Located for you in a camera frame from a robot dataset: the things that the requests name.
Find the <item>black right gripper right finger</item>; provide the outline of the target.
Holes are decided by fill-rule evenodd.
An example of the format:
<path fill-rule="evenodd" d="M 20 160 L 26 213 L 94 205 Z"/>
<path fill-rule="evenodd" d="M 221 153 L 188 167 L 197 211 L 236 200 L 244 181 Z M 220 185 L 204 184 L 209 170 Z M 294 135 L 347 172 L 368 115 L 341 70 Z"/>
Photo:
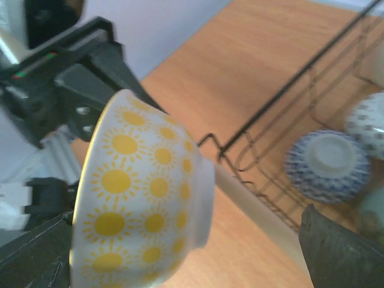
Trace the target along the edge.
<path fill-rule="evenodd" d="M 321 214 L 301 216 L 299 243 L 315 288 L 383 287 L 383 247 Z"/>

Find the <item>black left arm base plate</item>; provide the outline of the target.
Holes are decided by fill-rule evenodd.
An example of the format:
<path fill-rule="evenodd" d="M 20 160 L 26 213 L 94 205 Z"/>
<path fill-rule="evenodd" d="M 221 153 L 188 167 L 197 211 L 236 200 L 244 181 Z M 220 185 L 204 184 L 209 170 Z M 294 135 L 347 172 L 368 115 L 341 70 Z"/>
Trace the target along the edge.
<path fill-rule="evenodd" d="M 32 202 L 23 208 L 29 219 L 24 232 L 74 209 L 79 182 L 72 184 L 53 177 L 32 178 L 26 186 L 32 188 Z"/>

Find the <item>red diamond pattern bowl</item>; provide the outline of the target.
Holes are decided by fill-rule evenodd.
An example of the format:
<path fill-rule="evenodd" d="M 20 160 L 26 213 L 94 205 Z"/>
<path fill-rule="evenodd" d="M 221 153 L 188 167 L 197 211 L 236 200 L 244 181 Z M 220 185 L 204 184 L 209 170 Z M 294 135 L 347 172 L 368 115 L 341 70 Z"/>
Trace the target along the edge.
<path fill-rule="evenodd" d="M 383 91 L 360 101 L 346 116 L 344 130 L 369 156 L 383 160 Z"/>

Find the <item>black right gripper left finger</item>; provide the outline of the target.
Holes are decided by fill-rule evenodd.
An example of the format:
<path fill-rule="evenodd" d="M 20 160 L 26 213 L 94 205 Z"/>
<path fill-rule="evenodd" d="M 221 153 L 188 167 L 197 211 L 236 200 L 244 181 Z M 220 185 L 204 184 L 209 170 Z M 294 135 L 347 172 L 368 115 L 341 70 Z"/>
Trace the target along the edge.
<path fill-rule="evenodd" d="M 72 212 L 1 247 L 1 287 L 69 287 Z"/>

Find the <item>yellow blue pattern bowl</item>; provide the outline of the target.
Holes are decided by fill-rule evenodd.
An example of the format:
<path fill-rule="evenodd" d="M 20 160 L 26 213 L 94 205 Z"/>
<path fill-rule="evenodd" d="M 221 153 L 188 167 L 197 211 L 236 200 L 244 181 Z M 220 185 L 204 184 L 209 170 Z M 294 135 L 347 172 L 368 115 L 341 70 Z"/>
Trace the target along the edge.
<path fill-rule="evenodd" d="M 73 215 L 71 287 L 157 287 L 206 245 L 215 167 L 170 115 L 121 90 L 83 164 Z"/>

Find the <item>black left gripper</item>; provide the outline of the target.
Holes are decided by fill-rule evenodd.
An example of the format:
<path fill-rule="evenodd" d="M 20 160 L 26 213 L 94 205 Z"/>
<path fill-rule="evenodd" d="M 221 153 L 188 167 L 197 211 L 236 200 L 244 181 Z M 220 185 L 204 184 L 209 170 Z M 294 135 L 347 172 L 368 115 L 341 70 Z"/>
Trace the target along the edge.
<path fill-rule="evenodd" d="M 1 71 L 1 106 L 33 146 L 66 125 L 89 142 L 112 96 L 122 89 L 164 109 L 124 62 L 112 22 L 96 17 Z"/>

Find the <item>red zigzag pattern bowl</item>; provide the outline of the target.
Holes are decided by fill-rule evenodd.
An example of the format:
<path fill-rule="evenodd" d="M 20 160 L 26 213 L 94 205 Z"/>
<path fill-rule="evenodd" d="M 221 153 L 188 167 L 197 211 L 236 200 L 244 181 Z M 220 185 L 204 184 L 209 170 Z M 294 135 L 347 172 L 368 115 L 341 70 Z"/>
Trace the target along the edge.
<path fill-rule="evenodd" d="M 294 188 L 325 204 L 353 199 L 371 176 L 371 162 L 364 147 L 335 130 L 316 130 L 300 137 L 287 150 L 283 167 Z"/>

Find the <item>black wire dish rack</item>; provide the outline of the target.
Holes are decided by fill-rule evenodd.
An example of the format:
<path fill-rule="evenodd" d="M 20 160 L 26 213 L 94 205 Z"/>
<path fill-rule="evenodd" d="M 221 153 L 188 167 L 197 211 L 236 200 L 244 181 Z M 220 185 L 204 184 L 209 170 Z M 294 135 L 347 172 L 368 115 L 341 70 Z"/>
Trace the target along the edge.
<path fill-rule="evenodd" d="M 371 65 L 383 43 L 383 2 L 371 1 L 225 143 L 214 142 L 219 187 L 298 267 L 298 231 L 312 200 L 286 175 L 285 154 L 316 130 L 343 129 L 351 108 L 378 87 Z"/>

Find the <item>mint green bowl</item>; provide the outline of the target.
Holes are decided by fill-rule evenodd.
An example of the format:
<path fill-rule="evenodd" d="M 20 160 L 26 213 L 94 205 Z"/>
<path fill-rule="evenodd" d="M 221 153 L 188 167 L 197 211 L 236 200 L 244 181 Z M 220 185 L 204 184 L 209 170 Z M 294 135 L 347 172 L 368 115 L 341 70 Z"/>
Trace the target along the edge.
<path fill-rule="evenodd" d="M 370 191 L 360 201 L 356 225 L 360 234 L 383 242 L 383 186 Z"/>

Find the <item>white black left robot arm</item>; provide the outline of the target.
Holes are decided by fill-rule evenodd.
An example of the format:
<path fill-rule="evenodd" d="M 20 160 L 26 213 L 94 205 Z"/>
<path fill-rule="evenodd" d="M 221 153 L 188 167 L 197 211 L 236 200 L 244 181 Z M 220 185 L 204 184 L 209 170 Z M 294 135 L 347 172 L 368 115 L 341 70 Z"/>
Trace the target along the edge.
<path fill-rule="evenodd" d="M 85 1 L 1 2 L 1 107 L 34 147 L 61 126 L 88 142 L 110 98 L 157 107 L 124 61 L 111 21 L 80 24 Z"/>

